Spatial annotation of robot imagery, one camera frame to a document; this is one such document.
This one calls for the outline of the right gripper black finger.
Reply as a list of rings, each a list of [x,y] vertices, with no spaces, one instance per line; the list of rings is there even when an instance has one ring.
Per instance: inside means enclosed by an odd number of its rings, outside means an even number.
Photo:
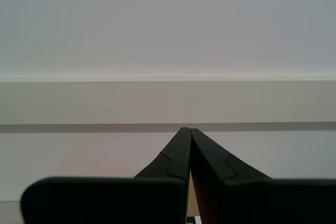
[[[274,179],[191,129],[202,223],[335,223],[334,179]]]
[[[24,223],[186,223],[191,131],[131,178],[48,177],[25,189]]]

